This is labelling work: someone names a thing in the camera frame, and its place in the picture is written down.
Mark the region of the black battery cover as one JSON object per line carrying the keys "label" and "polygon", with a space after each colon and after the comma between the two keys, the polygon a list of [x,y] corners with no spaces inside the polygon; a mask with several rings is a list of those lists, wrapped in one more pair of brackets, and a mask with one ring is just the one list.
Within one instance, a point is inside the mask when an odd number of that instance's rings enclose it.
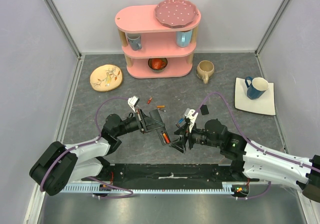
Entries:
{"label": "black battery cover", "polygon": [[208,110],[208,107],[206,104],[203,104],[201,107],[200,107],[200,112],[203,116],[205,115],[208,115],[209,114],[209,110]]}

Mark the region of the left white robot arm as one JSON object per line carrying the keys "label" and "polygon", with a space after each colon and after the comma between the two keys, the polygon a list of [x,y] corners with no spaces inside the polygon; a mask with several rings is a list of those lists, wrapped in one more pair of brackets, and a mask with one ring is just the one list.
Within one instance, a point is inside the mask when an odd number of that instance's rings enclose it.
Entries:
{"label": "left white robot arm", "polygon": [[99,181],[110,175],[109,163],[104,157],[114,153],[120,144],[120,136],[140,131],[156,131],[163,145],[170,143],[165,124],[158,110],[145,114],[141,109],[126,119],[110,114],[98,137],[76,144],[62,144],[55,141],[49,145],[37,162],[31,167],[29,176],[40,186],[41,191],[54,196],[68,183],[87,177]]}

